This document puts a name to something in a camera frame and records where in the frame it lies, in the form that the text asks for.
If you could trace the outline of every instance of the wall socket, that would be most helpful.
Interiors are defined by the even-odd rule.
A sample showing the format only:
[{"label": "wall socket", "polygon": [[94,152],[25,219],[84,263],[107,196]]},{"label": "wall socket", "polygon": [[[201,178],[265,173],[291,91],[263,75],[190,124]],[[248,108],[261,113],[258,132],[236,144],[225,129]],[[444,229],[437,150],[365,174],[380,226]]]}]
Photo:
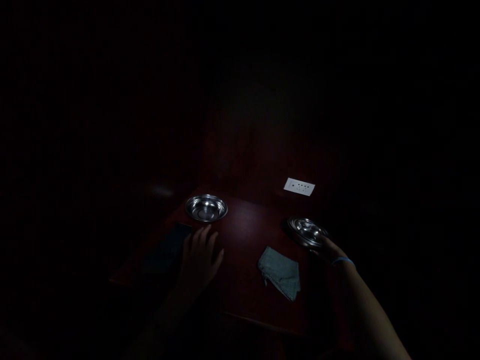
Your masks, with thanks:
[{"label": "wall socket", "polygon": [[314,184],[288,178],[286,180],[285,186],[283,187],[283,190],[288,190],[297,194],[310,196],[312,194],[312,191],[314,190],[314,187]]}]

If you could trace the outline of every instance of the gray cloth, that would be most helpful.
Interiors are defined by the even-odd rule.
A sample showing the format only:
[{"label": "gray cloth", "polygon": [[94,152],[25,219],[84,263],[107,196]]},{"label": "gray cloth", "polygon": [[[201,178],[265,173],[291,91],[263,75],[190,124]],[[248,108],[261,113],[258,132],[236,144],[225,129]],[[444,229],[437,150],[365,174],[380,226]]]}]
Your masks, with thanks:
[{"label": "gray cloth", "polygon": [[294,301],[300,291],[299,263],[267,246],[258,261],[258,269],[267,286],[267,279],[287,297]]}]

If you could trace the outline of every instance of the dark wooden table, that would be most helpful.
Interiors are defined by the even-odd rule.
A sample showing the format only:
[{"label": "dark wooden table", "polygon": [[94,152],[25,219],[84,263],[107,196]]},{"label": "dark wooden table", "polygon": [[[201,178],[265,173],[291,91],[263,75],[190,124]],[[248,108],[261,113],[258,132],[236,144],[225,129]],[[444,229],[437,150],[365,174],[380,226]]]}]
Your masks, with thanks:
[{"label": "dark wooden table", "polygon": [[[192,196],[204,193],[196,189]],[[213,306],[223,313],[284,333],[331,337],[335,326],[327,286],[328,266],[284,232],[281,222],[292,214],[287,209],[268,208],[223,193],[215,195],[225,200],[228,214],[214,222],[211,230],[219,232],[217,246],[225,250],[220,270],[207,290]],[[176,222],[194,228],[205,225],[190,218],[184,206],[185,203],[179,206],[151,234],[144,246],[111,277],[111,282],[131,285],[139,276],[145,255]],[[257,262],[267,246],[298,262],[301,291],[293,302],[270,282],[264,284]]]}]

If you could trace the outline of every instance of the stainless steel bowl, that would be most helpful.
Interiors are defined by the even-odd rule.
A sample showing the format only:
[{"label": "stainless steel bowl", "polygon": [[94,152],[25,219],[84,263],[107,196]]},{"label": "stainless steel bowl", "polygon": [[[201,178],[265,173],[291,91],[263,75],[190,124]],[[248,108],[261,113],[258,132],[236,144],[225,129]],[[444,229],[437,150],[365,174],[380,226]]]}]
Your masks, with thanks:
[{"label": "stainless steel bowl", "polygon": [[195,220],[211,223],[223,218],[229,211],[229,208],[222,199],[213,195],[203,194],[188,199],[185,204],[185,210]]},{"label": "stainless steel bowl", "polygon": [[307,248],[318,249],[322,247],[324,243],[322,236],[329,236],[329,233],[324,228],[315,225],[313,221],[307,218],[291,217],[287,222],[294,240]]}]

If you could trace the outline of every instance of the bracelet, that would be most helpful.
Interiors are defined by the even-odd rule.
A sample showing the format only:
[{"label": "bracelet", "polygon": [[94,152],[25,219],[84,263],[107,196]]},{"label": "bracelet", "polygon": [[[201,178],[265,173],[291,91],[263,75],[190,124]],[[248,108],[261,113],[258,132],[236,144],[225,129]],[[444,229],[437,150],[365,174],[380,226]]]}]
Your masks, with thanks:
[{"label": "bracelet", "polygon": [[335,263],[337,263],[337,262],[339,262],[339,261],[347,261],[347,262],[349,262],[349,263],[352,263],[353,266],[355,267],[355,269],[357,269],[357,267],[355,266],[354,262],[353,262],[352,260],[350,260],[348,257],[344,257],[344,256],[337,257],[335,260],[333,260],[333,261],[331,262],[331,264],[333,265],[333,264],[335,264]]}]

